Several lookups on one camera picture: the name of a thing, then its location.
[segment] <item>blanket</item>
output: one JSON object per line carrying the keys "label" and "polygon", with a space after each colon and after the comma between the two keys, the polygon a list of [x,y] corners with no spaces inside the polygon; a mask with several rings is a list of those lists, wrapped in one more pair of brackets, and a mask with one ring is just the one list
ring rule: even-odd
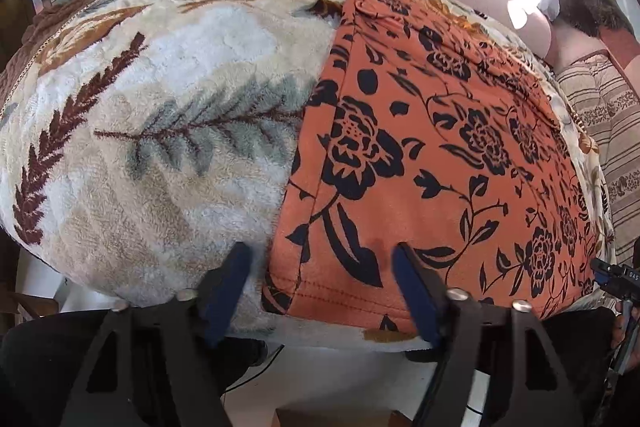
{"label": "blanket", "polygon": [[274,312],[414,332],[399,243],[447,286],[543,318],[593,292],[602,236],[541,81],[436,4],[347,0],[298,142]]}
{"label": "blanket", "polygon": [[[194,287],[244,241],[257,256],[234,334],[335,347],[422,346],[415,339],[374,343],[362,328],[280,317],[260,303],[304,104],[343,2],[87,4],[44,41],[7,90],[0,115],[3,226],[75,282],[136,305]],[[465,24],[455,4],[442,3]],[[466,24],[512,39],[478,16]],[[517,41],[508,45],[539,67]],[[582,190],[592,201],[598,165],[588,165],[566,106],[554,96],[572,160],[589,173]],[[602,206],[588,208],[605,231]],[[604,252],[606,242],[599,245]]]}

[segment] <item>orange floral fabric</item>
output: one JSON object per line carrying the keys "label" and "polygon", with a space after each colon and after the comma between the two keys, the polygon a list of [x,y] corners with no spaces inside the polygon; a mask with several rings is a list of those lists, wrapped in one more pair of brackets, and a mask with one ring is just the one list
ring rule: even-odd
{"label": "orange floral fabric", "polygon": [[411,333],[390,267],[401,241],[450,287],[527,299],[543,317],[589,292],[596,250],[536,77],[433,3],[347,0],[305,109],[263,306]]}

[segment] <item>bolt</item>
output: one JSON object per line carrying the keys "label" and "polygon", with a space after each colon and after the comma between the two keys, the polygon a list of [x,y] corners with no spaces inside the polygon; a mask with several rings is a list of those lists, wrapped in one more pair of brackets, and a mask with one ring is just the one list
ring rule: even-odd
{"label": "bolt", "polygon": [[533,306],[531,306],[531,304],[527,301],[513,301],[511,303],[511,306],[513,306],[513,309],[516,310],[517,312],[520,313],[529,313],[531,311],[531,309],[533,308]]}
{"label": "bolt", "polygon": [[447,297],[452,301],[466,301],[469,298],[469,294],[460,288],[449,288]]}

